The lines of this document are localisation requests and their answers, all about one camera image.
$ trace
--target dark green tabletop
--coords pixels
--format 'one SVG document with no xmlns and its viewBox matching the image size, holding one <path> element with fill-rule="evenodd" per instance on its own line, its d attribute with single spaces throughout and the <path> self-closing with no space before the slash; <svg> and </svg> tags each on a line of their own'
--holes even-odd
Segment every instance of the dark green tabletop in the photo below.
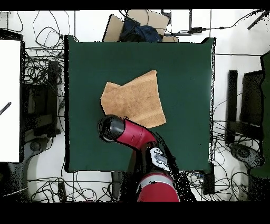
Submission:
<svg viewBox="0 0 270 224">
<path fill-rule="evenodd" d="M 100 97 L 106 82 L 123 85 L 153 69 L 167 122 L 151 130 L 165 140 L 180 170 L 209 169 L 214 39 L 201 44 L 68 40 L 70 172 L 127 170 L 131 149 L 98 137 L 104 116 Z"/>
</svg>

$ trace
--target white tile floor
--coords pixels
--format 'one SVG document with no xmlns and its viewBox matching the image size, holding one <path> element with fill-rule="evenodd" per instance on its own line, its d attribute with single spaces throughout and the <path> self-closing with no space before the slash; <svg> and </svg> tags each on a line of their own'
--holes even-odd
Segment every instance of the white tile floor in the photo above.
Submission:
<svg viewBox="0 0 270 224">
<path fill-rule="evenodd" d="M 220 27 L 220 26 L 231 26 L 239 18 L 248 14 L 252 10 L 192 10 L 192 27 Z M 109 15 L 113 13 L 120 17 L 118 11 L 52 11 L 52 14 L 57 20 L 61 34 L 75 35 L 79 41 L 91 42 L 101 41 L 104 35 L 104 31 L 108 22 Z M 199 34 L 192 36 L 180 36 L 179 42 L 201 42 L 204 38 L 215 37 L 217 39 L 216 44 L 216 61 L 215 61 L 215 96 L 214 96 L 214 107 L 220 102 L 226 99 L 226 88 L 227 88 L 227 74 L 228 70 L 238 70 L 238 92 L 242 91 L 242 78 L 244 73 L 256 71 L 261 69 L 259 56 L 270 50 L 270 32 L 269 32 L 269 18 L 260 21 L 251 30 L 247 30 L 247 27 L 259 17 L 261 13 L 253 15 L 245 20 L 240 21 L 236 26 L 231 29 L 225 30 L 211 30 L 203 31 Z M 7 28 L 7 17 L 6 13 L 0 13 L 0 27 Z M 38 46 L 35 43 L 35 35 L 37 35 L 43 28 L 51 26 L 57 30 L 56 22 L 49 11 L 38 11 L 34 12 L 19 12 L 19 15 L 23 22 L 24 41 L 26 47 Z M 12 30 L 20 30 L 21 23 L 16 12 L 10 12 L 8 15 L 8 28 Z M 172 10 L 172 25 L 168 25 L 169 31 L 177 32 L 178 30 L 186 30 L 188 28 L 188 10 Z M 45 29 L 38 37 L 39 42 L 44 42 L 47 38 L 50 29 Z M 47 38 L 46 45 L 53 45 L 57 42 L 57 35 L 51 33 Z M 250 54 L 246 55 L 230 55 L 230 54 Z M 239 106 L 241 101 L 241 95 L 238 97 L 238 108 L 237 116 L 239 119 Z M 225 108 L 226 103 L 221 104 L 215 114 L 214 120 L 225 120 Z M 50 150 L 43 152 L 42 154 L 35 156 L 29 165 L 28 179 L 34 180 L 38 178 L 49 178 L 51 176 L 61 176 L 61 167 L 64 160 L 64 133 L 58 135 L 55 138 L 53 145 Z M 237 171 L 246 172 L 245 166 L 242 162 L 234 159 L 231 154 L 224 150 L 222 153 L 215 153 L 215 160 L 222 165 L 226 170 L 228 177 Z M 215 177 L 216 180 L 225 178 L 224 170 L 215 165 Z M 76 174 L 73 177 L 72 173 L 66 173 L 63 171 L 63 177 L 65 180 L 70 182 L 72 185 L 73 178 L 76 178 Z M 103 195 L 102 187 L 108 186 L 108 182 L 111 181 L 111 174 L 109 172 L 79 172 L 78 181 L 81 188 L 92 188 L 99 198 Z M 247 185 L 247 177 L 242 174 L 238 174 L 234 177 L 236 184 Z M 29 183 L 29 194 L 33 194 L 44 182 L 33 181 Z M 221 180 L 216 182 L 216 190 L 226 189 L 224 186 L 228 184 L 227 180 Z M 52 187 L 57 191 L 57 186 L 53 183 Z M 72 188 L 66 186 L 67 194 L 72 193 Z M 210 196 L 201 196 L 192 188 L 197 200 L 210 200 Z M 229 200 L 230 194 L 218 195 L 223 200 Z M 85 196 L 90 198 L 93 196 L 93 192 L 85 192 Z M 240 193 L 242 199 L 245 199 L 245 194 Z M 43 195 L 38 194 L 36 199 L 45 199 Z M 102 198 L 103 200 L 109 200 L 109 197 Z"/>
</svg>

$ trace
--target black cable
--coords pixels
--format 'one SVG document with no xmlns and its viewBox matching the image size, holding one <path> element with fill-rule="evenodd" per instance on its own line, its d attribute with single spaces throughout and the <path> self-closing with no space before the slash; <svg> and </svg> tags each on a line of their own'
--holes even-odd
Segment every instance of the black cable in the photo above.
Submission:
<svg viewBox="0 0 270 224">
<path fill-rule="evenodd" d="M 109 198 L 111 198 L 111 200 L 116 200 L 115 198 L 111 197 L 110 195 L 107 195 L 108 189 L 110 188 L 110 186 L 111 186 L 112 184 L 113 184 L 113 182 L 109 183 L 109 185 L 108 185 L 107 188 L 106 188 L 106 187 L 102 187 L 102 191 L 103 191 L 104 194 L 103 194 L 100 198 L 97 199 L 97 202 L 99 202 L 100 199 L 102 199 L 104 196 L 108 196 Z"/>
<path fill-rule="evenodd" d="M 214 112 L 213 113 L 215 113 L 215 111 L 216 111 L 216 109 L 217 109 L 217 107 L 219 106 L 219 105 L 221 105 L 221 104 L 223 104 L 224 102 L 226 102 L 227 101 L 227 99 L 226 100 L 224 100 L 223 102 L 221 102 L 220 104 L 218 104 L 216 107 L 215 107 L 215 109 L 214 109 Z"/>
<path fill-rule="evenodd" d="M 233 178 L 234 178 L 234 176 L 235 176 L 236 174 L 238 174 L 238 173 L 244 174 L 244 175 L 246 175 L 246 176 L 248 176 L 248 177 L 249 177 L 249 175 L 248 175 L 247 173 L 242 172 L 242 171 L 238 171 L 238 172 L 234 173 L 234 174 L 231 176 L 231 178 L 230 178 L 231 186 L 232 186 L 232 192 L 233 192 L 233 194 L 234 194 L 234 197 L 237 199 L 237 201 L 242 201 L 242 200 L 240 200 L 238 197 L 236 197 L 235 190 L 234 190 L 234 187 L 233 187 Z"/>
<path fill-rule="evenodd" d="M 262 11 L 264 11 L 264 10 L 255 10 L 255 11 L 253 11 L 251 13 L 248 13 L 247 15 L 245 15 L 245 16 L 241 17 L 239 20 L 237 20 L 234 25 L 229 26 L 229 27 L 223 27 L 223 26 L 221 26 L 221 27 L 216 27 L 216 28 L 205 28 L 205 29 L 206 30 L 217 30 L 217 29 L 224 30 L 224 29 L 229 29 L 229 28 L 234 27 L 240 20 L 242 20 L 242 19 L 244 19 L 244 18 L 246 18 L 248 16 L 255 15 L 255 14 L 257 14 L 259 12 L 262 12 Z"/>
<path fill-rule="evenodd" d="M 146 13 L 147 13 L 147 23 L 146 23 L 146 26 L 148 25 L 148 23 L 149 23 L 149 13 L 148 13 L 148 11 L 146 10 Z"/>
<path fill-rule="evenodd" d="M 20 30 L 20 31 L 17 31 L 17 30 L 11 30 L 11 29 L 9 29 L 9 28 L 0 28 L 0 29 L 2 29 L 2 30 L 7 30 L 7 31 L 12 31 L 12 32 L 21 32 L 21 31 L 23 31 L 23 22 L 22 22 L 22 20 L 21 20 L 21 17 L 20 17 L 20 15 L 19 15 L 19 13 L 18 13 L 18 11 L 16 11 L 17 12 L 17 15 L 18 15 L 18 17 L 19 17 L 19 20 L 20 20 L 20 22 L 21 22 L 21 25 L 22 25 L 22 29 Z"/>
<path fill-rule="evenodd" d="M 253 11 L 251 13 L 248 13 L 247 15 L 245 15 L 245 16 L 241 17 L 239 20 L 237 20 L 236 23 L 233 24 L 232 26 L 228 26 L 228 27 L 220 26 L 220 27 L 216 27 L 216 28 L 193 27 L 189 31 L 178 31 L 178 33 L 181 33 L 181 32 L 183 33 L 184 32 L 184 33 L 191 33 L 191 34 L 193 34 L 193 33 L 201 33 L 202 31 L 206 31 L 206 30 L 217 30 L 217 29 L 224 30 L 224 29 L 229 29 L 229 28 L 234 27 L 240 20 L 242 20 L 244 18 L 247 18 L 249 16 L 252 16 L 252 15 L 255 15 L 255 14 L 257 14 L 259 12 L 262 12 L 262 11 L 264 11 L 264 10 L 255 10 L 255 11 Z"/>
</svg>

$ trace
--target cardboard piece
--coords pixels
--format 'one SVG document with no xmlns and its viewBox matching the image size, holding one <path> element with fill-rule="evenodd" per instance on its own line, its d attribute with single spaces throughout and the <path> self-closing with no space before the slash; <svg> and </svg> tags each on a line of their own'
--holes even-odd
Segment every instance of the cardboard piece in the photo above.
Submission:
<svg viewBox="0 0 270 224">
<path fill-rule="evenodd" d="M 107 25 L 103 42 L 117 42 L 122 32 L 124 23 L 115 15 L 111 14 Z"/>
<path fill-rule="evenodd" d="M 164 36 L 163 39 L 162 39 L 162 42 L 166 42 L 166 43 L 169 43 L 169 42 L 172 42 L 172 43 L 177 43 L 178 42 L 178 37 L 176 36 Z"/>
<path fill-rule="evenodd" d="M 164 35 L 167 24 L 169 22 L 169 18 L 161 15 L 159 13 L 155 13 L 149 10 L 129 10 L 128 17 L 138 21 L 141 25 L 146 25 L 148 21 L 148 25 L 157 29 L 157 32 L 160 35 Z M 119 41 L 120 34 L 123 30 L 124 23 L 115 15 L 111 14 L 108 25 L 103 37 L 103 42 L 117 42 Z M 178 42 L 178 38 L 164 36 L 163 42 Z"/>
</svg>

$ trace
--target black border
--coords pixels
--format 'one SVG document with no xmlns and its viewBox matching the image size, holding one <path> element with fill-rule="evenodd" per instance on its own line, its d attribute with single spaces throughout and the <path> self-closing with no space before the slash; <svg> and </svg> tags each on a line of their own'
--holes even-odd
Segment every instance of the black border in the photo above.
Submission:
<svg viewBox="0 0 270 224">
<path fill-rule="evenodd" d="M 70 101 L 69 101 L 69 36 L 64 36 L 64 77 L 65 77 L 65 166 L 64 170 L 67 173 L 72 173 L 69 171 L 70 164 L 70 122 L 69 122 L 69 111 L 70 111 Z"/>
</svg>

